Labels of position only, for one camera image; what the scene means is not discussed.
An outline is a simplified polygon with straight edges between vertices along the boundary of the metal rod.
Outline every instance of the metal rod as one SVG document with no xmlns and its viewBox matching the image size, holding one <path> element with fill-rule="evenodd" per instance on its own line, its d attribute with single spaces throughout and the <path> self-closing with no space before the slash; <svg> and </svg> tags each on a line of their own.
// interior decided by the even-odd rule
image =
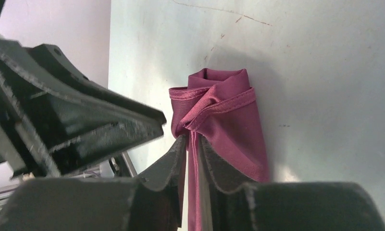
<svg viewBox="0 0 385 231">
<path fill-rule="evenodd" d="M 131 162 L 130 156 L 128 155 L 127 152 L 122 153 L 122 157 L 124 159 L 124 162 L 126 163 L 127 169 L 130 172 L 131 177 L 136 177 L 137 176 L 137 171 L 134 168 L 133 162 Z"/>
</svg>

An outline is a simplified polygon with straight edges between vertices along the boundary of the fabric fold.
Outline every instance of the fabric fold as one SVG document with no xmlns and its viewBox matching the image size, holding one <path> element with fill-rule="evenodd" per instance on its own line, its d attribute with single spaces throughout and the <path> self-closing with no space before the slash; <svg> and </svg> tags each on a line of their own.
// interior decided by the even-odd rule
<svg viewBox="0 0 385 231">
<path fill-rule="evenodd" d="M 189 136 L 188 230 L 201 230 L 198 178 L 198 135 L 249 178 L 269 180 L 266 149 L 256 105 L 246 69 L 217 71 L 203 69 L 188 77 L 185 88 L 170 89 L 174 111 L 174 137 Z"/>
</svg>

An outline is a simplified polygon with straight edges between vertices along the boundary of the maroon cloth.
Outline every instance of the maroon cloth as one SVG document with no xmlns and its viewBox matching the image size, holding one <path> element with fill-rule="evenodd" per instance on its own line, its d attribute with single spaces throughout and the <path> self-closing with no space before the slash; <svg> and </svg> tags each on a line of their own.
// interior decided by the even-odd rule
<svg viewBox="0 0 385 231">
<path fill-rule="evenodd" d="M 203 69 L 190 75 L 188 87 L 170 89 L 174 137 L 189 135 L 188 230 L 201 230 L 198 139 L 205 136 L 229 164 L 258 182 L 269 180 L 266 149 L 246 69 Z"/>
</svg>

